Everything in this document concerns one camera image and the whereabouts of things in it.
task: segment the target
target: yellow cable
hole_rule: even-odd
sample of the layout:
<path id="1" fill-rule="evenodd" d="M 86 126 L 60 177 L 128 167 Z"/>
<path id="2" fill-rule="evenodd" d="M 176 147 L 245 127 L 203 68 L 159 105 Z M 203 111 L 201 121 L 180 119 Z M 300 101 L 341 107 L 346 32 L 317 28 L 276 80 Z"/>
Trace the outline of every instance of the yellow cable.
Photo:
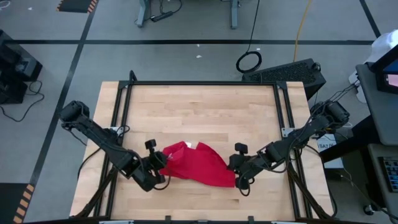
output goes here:
<path id="1" fill-rule="evenodd" d="M 303 27 L 303 24 L 304 24 L 304 21 L 305 21 L 305 17 L 307 16 L 307 12 L 308 12 L 308 9 L 310 8 L 311 3 L 312 3 L 312 0 L 308 0 L 308 4 L 307 4 L 307 6 L 306 6 L 306 8 L 305 8 L 305 11 L 304 11 L 303 19 L 301 20 L 300 27 L 298 28 L 298 32 L 297 32 L 297 36 L 296 36 L 296 41 L 295 41 L 295 43 L 294 43 L 294 56 L 293 56 L 293 62 L 296 61 L 297 46 L 298 46 L 298 42 L 299 42 L 299 37 L 300 37 L 300 33 L 301 33 L 301 28 Z"/>

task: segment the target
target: computer monitor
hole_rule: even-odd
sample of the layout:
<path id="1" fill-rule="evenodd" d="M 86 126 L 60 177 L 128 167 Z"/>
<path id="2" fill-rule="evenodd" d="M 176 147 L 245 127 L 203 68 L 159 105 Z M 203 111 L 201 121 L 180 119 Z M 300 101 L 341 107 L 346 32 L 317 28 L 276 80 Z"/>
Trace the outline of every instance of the computer monitor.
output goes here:
<path id="1" fill-rule="evenodd" d="M 398 94 L 398 45 L 371 65 L 376 74 L 377 89 Z"/>

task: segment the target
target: table leg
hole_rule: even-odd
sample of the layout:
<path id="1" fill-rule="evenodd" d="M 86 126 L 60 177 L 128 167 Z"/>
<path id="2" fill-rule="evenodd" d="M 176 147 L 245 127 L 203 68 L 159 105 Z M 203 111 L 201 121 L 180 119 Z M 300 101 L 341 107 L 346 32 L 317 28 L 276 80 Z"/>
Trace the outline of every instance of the table leg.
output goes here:
<path id="1" fill-rule="evenodd" d="M 145 15 L 147 14 L 148 8 L 150 7 L 150 0 L 139 0 L 139 4 L 140 8 L 136 24 L 138 27 L 141 28 L 144 25 Z"/>
<path id="2" fill-rule="evenodd" d="M 231 29 L 238 28 L 238 0 L 231 1 Z"/>
<path id="3" fill-rule="evenodd" d="M 352 138 L 322 151 L 320 155 L 323 162 L 329 162 L 355 150 L 364 149 L 370 143 L 380 143 L 371 115 L 353 127 L 353 134 Z"/>

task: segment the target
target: black cable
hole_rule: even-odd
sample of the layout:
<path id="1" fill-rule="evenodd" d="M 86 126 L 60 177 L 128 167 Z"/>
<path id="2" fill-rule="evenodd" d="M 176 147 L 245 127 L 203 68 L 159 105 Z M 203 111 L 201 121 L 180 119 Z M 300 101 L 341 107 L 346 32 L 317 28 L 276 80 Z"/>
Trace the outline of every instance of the black cable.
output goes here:
<path id="1" fill-rule="evenodd" d="M 166 188 L 169 186 L 169 184 L 170 184 L 170 181 L 171 181 L 171 178 L 172 178 L 172 176 L 171 176 L 171 171 L 170 171 L 170 169 L 166 166 L 166 164 L 164 164 L 164 163 L 156 156 L 156 154 L 155 154 L 155 158 L 165 167 L 165 169 L 166 169 L 167 172 L 169 173 L 169 178 L 167 179 L 167 184 L 166 184 L 164 187 L 161 187 L 161 188 L 154 187 L 155 190 L 164 190 L 164 189 L 166 189 Z"/>
<path id="2" fill-rule="evenodd" d="M 72 136 L 73 136 L 75 139 L 79 140 L 83 145 L 87 146 L 87 144 L 86 144 L 85 142 L 83 142 L 83 140 L 81 140 L 80 138 L 78 138 L 78 137 L 75 135 L 75 133 L 72 132 L 72 130 L 67 130 L 67 131 L 69 131 L 70 134 L 72 134 Z"/>
<path id="3" fill-rule="evenodd" d="M 374 200 L 372 200 L 372 199 L 371 199 L 370 197 L 368 197 L 365 193 L 363 193 L 362 190 L 359 189 L 359 187 L 358 187 L 352 180 L 350 180 L 348 177 L 345 177 L 345 176 L 342 175 L 342 174 L 339 174 L 339 175 L 340 175 L 342 178 L 348 180 L 348 181 L 351 183 L 351 185 L 353 185 L 359 192 L 361 192 L 362 196 L 363 196 L 364 198 L 366 198 L 367 200 L 369 200 L 369 201 L 372 203 L 372 205 L 376 206 L 377 209 L 379 209 L 380 211 L 384 212 L 384 213 L 385 213 L 386 215 L 388 215 L 390 218 L 393 218 L 393 219 L 395 219 L 395 220 L 398 221 L 398 217 L 396 217 L 395 215 L 389 213 L 387 210 L 383 209 L 383 208 L 382 208 L 380 205 L 378 205 Z"/>
<path id="4" fill-rule="evenodd" d="M 314 105 L 317 103 L 317 99 L 318 99 L 318 92 L 319 92 L 319 90 L 317 91 L 317 94 L 315 94 L 315 101 L 314 101 Z"/>
<path id="5" fill-rule="evenodd" d="M 38 89 L 37 91 L 32 90 L 32 84 L 33 84 L 33 83 L 40 83 L 39 89 Z M 23 120 L 25 119 L 27 113 L 29 112 L 29 110 L 30 110 L 36 103 L 38 103 L 38 102 L 44 100 L 44 97 L 45 97 L 44 94 L 40 93 L 40 90 L 42 89 L 42 86 L 43 86 L 43 83 L 42 83 L 41 81 L 39 81 L 39 80 L 36 80 L 36 81 L 31 82 L 31 83 L 29 84 L 29 91 L 31 91 L 32 93 L 26 93 L 25 95 L 28 95 L 28 96 L 40 95 L 40 96 L 42 96 L 42 97 L 41 97 L 40 99 L 38 99 L 37 101 L 33 102 L 33 103 L 27 108 L 26 112 L 24 113 L 24 115 L 23 115 L 23 117 L 22 117 L 21 119 L 15 119 L 15 118 L 13 118 L 12 116 L 9 116 L 9 115 L 6 113 L 6 111 L 4 110 L 4 108 L 3 108 L 2 106 L 0 106 L 0 109 L 1 109 L 1 111 L 2 111 L 2 113 L 3 113 L 3 115 L 4 115 L 5 117 L 7 117 L 7 118 L 9 118 L 9 119 L 11 119 L 11 120 L 13 120 L 13 121 L 15 121 L 15 122 L 21 122 L 21 121 L 23 121 Z"/>
<path id="6" fill-rule="evenodd" d="M 179 1 L 180 1 L 180 7 L 176 11 L 172 11 L 173 14 L 178 12 L 182 8 L 182 0 L 179 0 Z M 160 11 L 161 14 L 164 14 L 164 11 L 163 11 L 163 0 L 159 0 L 159 3 L 160 3 L 159 11 Z"/>
<path id="7" fill-rule="evenodd" d="M 259 67 L 260 67 L 260 65 L 261 65 L 261 63 L 262 63 L 262 57 L 261 57 L 261 54 L 260 54 L 259 52 L 257 52 L 257 51 L 252 51 L 252 52 L 250 52 L 250 51 L 249 51 L 249 50 L 250 50 L 250 46 L 251 46 L 251 42 L 252 42 L 252 39 L 253 39 L 254 28 L 256 27 L 257 13 L 259 12 L 259 6 L 260 6 L 260 0 L 257 0 L 256 15 L 254 16 L 253 28 L 252 28 L 252 30 L 251 30 L 250 42 L 249 42 L 248 50 L 247 50 L 247 51 L 238 59 L 238 61 L 236 62 L 236 69 L 237 69 L 239 72 L 241 72 L 241 73 L 254 72 L 254 71 L 256 71 L 257 69 L 259 69 Z M 252 67 L 252 68 L 250 68 L 250 69 L 247 69 L 247 70 L 241 69 L 240 63 L 241 63 L 242 59 L 245 58 L 246 56 L 252 55 L 252 54 L 256 55 L 256 56 L 258 57 L 258 59 L 259 59 L 257 65 L 255 65 L 254 67 Z"/>
<path id="8" fill-rule="evenodd" d="M 95 135 L 97 138 L 100 138 L 95 132 L 93 132 L 93 130 L 88 129 L 88 131 L 90 131 L 90 132 L 91 132 L 93 135 Z M 116 147 L 114 147 L 114 146 L 112 146 L 112 145 L 109 145 L 108 143 L 103 143 L 103 142 L 102 142 L 102 144 L 108 146 L 111 150 L 118 151 L 118 152 L 128 152 L 128 153 L 130 153 L 130 154 L 135 155 L 135 156 L 137 157 L 138 161 L 139 161 L 140 164 L 141 164 L 140 167 L 141 167 L 142 173 L 145 172 L 144 166 L 143 166 L 144 163 L 142 162 L 141 156 L 140 156 L 137 152 L 135 152 L 135 151 L 133 151 L 133 150 L 118 149 L 118 148 L 116 148 Z"/>
<path id="9" fill-rule="evenodd" d="M 120 138 L 120 137 L 123 137 L 124 134 L 128 133 L 128 132 L 131 130 L 130 126 L 124 125 L 124 126 L 120 126 L 120 127 L 116 130 L 116 133 L 117 133 L 121 128 L 124 128 L 124 129 L 123 129 L 123 132 L 119 134 L 119 136 L 118 136 L 119 138 Z"/>
<path id="10" fill-rule="evenodd" d="M 348 140 L 347 136 L 345 136 L 345 135 L 343 135 L 341 133 L 336 132 L 335 134 L 339 134 L 340 136 L 343 136 L 346 140 Z"/>
<path id="11" fill-rule="evenodd" d="M 244 178 L 244 176 L 248 173 L 249 171 L 246 171 L 244 174 L 242 174 L 240 177 L 239 177 L 239 179 L 238 179 L 238 189 L 239 189 L 239 192 L 243 195 L 243 196 L 245 196 L 245 197 L 247 197 L 247 196 L 249 196 L 249 194 L 250 194 L 250 191 L 251 191 L 251 189 L 250 189 L 250 183 L 248 183 L 248 192 L 245 194 L 245 193 L 243 193 L 243 191 L 242 191 L 242 189 L 241 189 L 241 182 L 242 182 L 242 179 Z"/>
<path id="12" fill-rule="evenodd" d="M 101 148 L 98 148 L 97 150 L 95 150 L 93 153 L 91 153 L 91 154 L 81 163 L 81 165 L 80 165 L 80 167 L 79 167 L 79 171 L 77 172 L 77 179 L 79 179 L 81 168 L 83 168 L 83 166 L 85 165 L 85 163 L 87 162 L 87 160 L 88 160 L 89 158 L 93 157 L 93 156 L 94 156 L 97 152 L 99 152 L 100 150 L 101 150 Z"/>
<path id="13" fill-rule="evenodd" d="M 337 142 L 337 139 L 335 139 L 335 140 L 332 140 L 332 139 L 330 139 L 328 136 L 326 136 L 326 135 L 324 135 L 323 137 L 325 137 L 325 138 L 327 138 L 327 139 L 329 139 L 329 140 L 331 140 L 331 141 L 336 141 Z"/>
<path id="14" fill-rule="evenodd" d="M 323 169 L 325 169 L 325 164 L 323 163 L 323 159 L 322 159 L 322 157 L 321 157 L 319 151 L 316 150 L 314 147 L 309 146 L 308 144 L 306 144 L 305 146 L 307 146 L 309 149 L 311 149 L 312 151 L 314 151 L 316 155 L 319 156 L 319 158 L 321 159 L 321 162 L 322 162 Z M 336 215 L 337 215 L 337 211 L 338 211 L 338 209 L 337 209 L 337 203 L 336 203 L 335 197 L 333 196 L 333 194 L 332 194 L 331 191 L 330 191 L 329 186 L 328 186 L 328 191 L 329 191 L 329 195 L 330 195 L 330 198 L 331 198 L 331 202 L 332 202 L 333 207 L 334 207 L 334 208 L 333 208 L 334 212 L 333 212 L 333 214 L 331 215 L 331 217 L 332 217 L 332 218 L 335 218 Z"/>
<path id="15" fill-rule="evenodd" d="M 149 17 L 147 19 L 144 18 L 144 22 L 148 21 L 152 17 L 152 1 L 149 1 Z"/>
<path id="16" fill-rule="evenodd" d="M 316 150 L 314 147 L 312 147 L 312 146 L 310 146 L 310 145 L 308 145 L 308 144 L 306 144 L 305 146 L 307 146 L 307 147 L 310 148 L 312 151 L 314 151 L 318 156 L 320 156 L 319 151 Z"/>
<path id="17" fill-rule="evenodd" d="M 320 108 L 322 108 L 322 107 L 323 107 L 323 104 L 320 105 L 318 108 L 316 108 L 316 109 L 313 111 L 312 114 L 314 114 L 315 112 L 317 112 L 317 111 L 318 111 Z M 300 137 L 303 135 L 304 131 L 306 130 L 306 128 L 307 128 L 307 126 L 308 126 L 308 124 L 309 124 L 309 122 L 310 122 L 310 120 L 311 120 L 312 114 L 310 115 L 310 117 L 309 117 L 309 118 L 307 119 L 307 121 L 305 122 L 304 127 L 302 128 L 302 131 L 301 131 L 301 133 L 299 134 L 299 136 L 297 136 L 297 137 L 290 143 L 289 149 L 287 150 L 287 153 L 286 153 L 286 156 L 285 156 L 285 160 L 284 160 L 284 162 L 286 163 L 285 168 L 284 168 L 283 170 L 280 170 L 280 171 L 273 170 L 273 169 L 275 169 L 277 166 L 279 166 L 279 165 L 281 164 L 281 162 L 278 163 L 278 164 L 276 164 L 276 165 L 274 165 L 274 166 L 272 166 L 272 167 L 261 167 L 261 168 L 263 168 L 263 169 L 265 169 L 265 170 L 267 170 L 267 171 L 269 171 L 269 172 L 274 172 L 274 173 L 277 173 L 277 174 L 282 174 L 282 173 L 284 173 L 284 172 L 287 171 L 287 167 L 288 167 L 287 164 L 290 162 L 290 161 L 289 161 L 289 159 L 290 159 L 290 152 L 291 152 L 292 149 L 293 149 L 292 146 L 293 146 L 294 142 L 295 142 L 297 139 L 300 139 Z M 257 152 L 257 155 L 258 155 L 260 158 L 262 158 L 262 159 L 264 160 L 264 158 L 260 155 L 260 152 Z"/>
<path id="18" fill-rule="evenodd" d="M 359 86 L 359 84 L 358 84 L 358 85 L 353 84 L 353 87 L 351 87 L 349 90 L 346 90 L 346 92 L 345 92 L 344 94 L 342 94 L 339 98 L 337 98 L 335 101 L 339 101 L 339 100 L 342 99 L 342 97 L 345 96 L 345 94 L 347 94 L 350 90 L 352 90 L 353 88 L 357 88 L 358 86 Z"/>
<path id="19" fill-rule="evenodd" d="M 359 80 L 356 80 L 353 84 L 347 86 L 344 90 L 337 91 L 333 96 L 331 96 L 331 97 L 329 98 L 329 100 L 334 101 L 334 102 L 340 100 L 341 97 L 343 97 L 345 94 L 347 94 L 347 92 L 349 92 L 349 91 L 352 90 L 353 88 L 357 87 L 356 82 L 358 82 L 358 81 L 359 81 Z"/>

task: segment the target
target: desk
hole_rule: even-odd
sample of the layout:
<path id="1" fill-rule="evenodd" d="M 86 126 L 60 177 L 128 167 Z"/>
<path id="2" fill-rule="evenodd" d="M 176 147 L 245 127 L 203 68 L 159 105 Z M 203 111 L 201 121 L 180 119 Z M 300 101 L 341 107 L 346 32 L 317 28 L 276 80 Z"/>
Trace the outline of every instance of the desk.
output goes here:
<path id="1" fill-rule="evenodd" d="M 375 74 L 366 64 L 357 65 L 356 71 L 371 115 L 352 128 L 352 138 L 322 151 L 324 162 L 364 149 L 371 143 L 398 146 L 398 95 L 378 91 Z"/>
<path id="2" fill-rule="evenodd" d="M 287 86 L 296 127 L 301 127 L 310 115 L 303 85 L 296 82 Z M 111 123 L 117 87 L 118 82 L 102 84 L 93 118 L 102 127 L 109 127 Z M 287 123 L 286 112 L 283 114 Z M 131 130 L 126 133 L 123 146 L 141 156 L 148 155 L 144 146 L 148 139 L 156 139 L 158 150 L 182 140 L 193 143 L 193 147 L 201 141 L 228 163 L 228 157 L 235 153 L 236 142 L 247 144 L 249 154 L 254 154 L 281 138 L 271 86 L 134 85 L 127 125 Z M 317 148 L 314 140 L 309 144 Z M 88 141 L 85 158 L 96 149 L 97 146 Z M 77 214 L 98 188 L 103 157 L 104 152 L 100 151 L 81 170 L 70 215 Z M 332 214 L 320 158 L 304 149 L 302 161 L 309 191 L 325 211 Z M 166 215 L 171 215 L 173 220 L 243 221 L 248 216 L 254 216 L 255 220 L 294 220 L 286 173 L 261 172 L 251 188 L 250 196 L 243 197 L 238 189 L 172 178 L 167 189 L 144 192 L 133 180 L 119 175 L 111 218 L 164 220 Z M 299 189 L 297 196 L 304 217 Z M 100 214 L 105 213 L 107 198 L 105 192 Z"/>
<path id="3" fill-rule="evenodd" d="M 150 13 L 150 1 L 151 0 L 139 0 L 140 8 L 136 22 L 138 27 L 144 25 L 147 13 Z M 231 29 L 238 28 L 238 7 L 240 7 L 239 1 L 231 0 Z"/>
<path id="4" fill-rule="evenodd" d="M 380 144 L 370 144 L 368 146 L 369 155 L 374 168 L 375 179 L 379 184 L 381 194 L 383 197 L 384 205 L 386 206 L 388 212 L 393 215 L 398 215 L 398 194 L 391 193 L 388 189 L 386 180 L 384 179 L 383 170 L 378 157 L 398 157 L 398 147 L 383 146 Z M 390 219 L 392 223 L 398 224 L 395 219 Z"/>

